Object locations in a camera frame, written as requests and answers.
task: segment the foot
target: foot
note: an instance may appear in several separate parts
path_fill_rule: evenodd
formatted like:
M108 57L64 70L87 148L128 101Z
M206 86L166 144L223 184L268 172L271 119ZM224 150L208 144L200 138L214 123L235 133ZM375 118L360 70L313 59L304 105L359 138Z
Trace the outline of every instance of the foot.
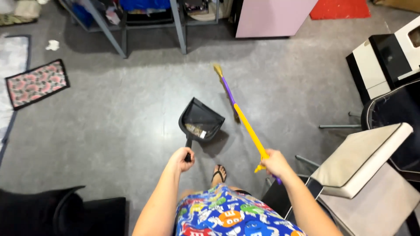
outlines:
M222 165L216 165L213 171L213 179L211 181L211 187L214 187L220 183L224 183L226 180L226 170Z

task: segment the floor mat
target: floor mat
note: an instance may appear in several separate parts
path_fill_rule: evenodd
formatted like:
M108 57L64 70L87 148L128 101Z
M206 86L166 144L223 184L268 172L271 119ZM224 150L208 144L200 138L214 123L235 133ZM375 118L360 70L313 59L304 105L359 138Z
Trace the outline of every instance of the floor mat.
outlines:
M30 71L6 78L10 102L14 110L39 102L69 88L63 61L57 59Z
M312 20L370 17L366 0L318 0L310 13Z
M26 18L22 16L15 16L13 14L0 14L0 27L17 24L30 24L37 21L37 18Z
M31 36L0 37L0 77L5 78L29 69ZM6 82L0 82L0 164L17 112L10 104Z

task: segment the cushion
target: cushion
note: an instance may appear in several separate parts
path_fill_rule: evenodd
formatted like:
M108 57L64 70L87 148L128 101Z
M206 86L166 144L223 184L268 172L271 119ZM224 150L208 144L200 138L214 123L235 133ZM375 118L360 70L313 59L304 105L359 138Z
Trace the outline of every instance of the cushion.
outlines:
M350 134L311 177L322 194L353 198L412 132L399 123Z
M393 236L420 194L385 163L353 199L321 194L318 200L351 235Z

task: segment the debris in dustpan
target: debris in dustpan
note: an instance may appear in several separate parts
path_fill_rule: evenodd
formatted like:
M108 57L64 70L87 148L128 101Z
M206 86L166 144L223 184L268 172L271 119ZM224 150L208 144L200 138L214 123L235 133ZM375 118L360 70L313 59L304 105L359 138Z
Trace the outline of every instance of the debris in dustpan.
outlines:
M193 135L200 137L203 139L206 136L206 131L200 129L199 127L193 125L193 124L185 124L185 127L188 131L190 131Z

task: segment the dustpan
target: dustpan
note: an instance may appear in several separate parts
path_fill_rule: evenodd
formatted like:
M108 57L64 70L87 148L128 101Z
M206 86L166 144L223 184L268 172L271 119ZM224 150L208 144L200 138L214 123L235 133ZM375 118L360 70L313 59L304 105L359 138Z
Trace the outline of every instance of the dustpan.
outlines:
M179 127L186 134L186 147L191 148L192 141L208 142L223 125L225 118L204 105L197 98L192 98L179 118ZM185 161L190 162L187 154Z

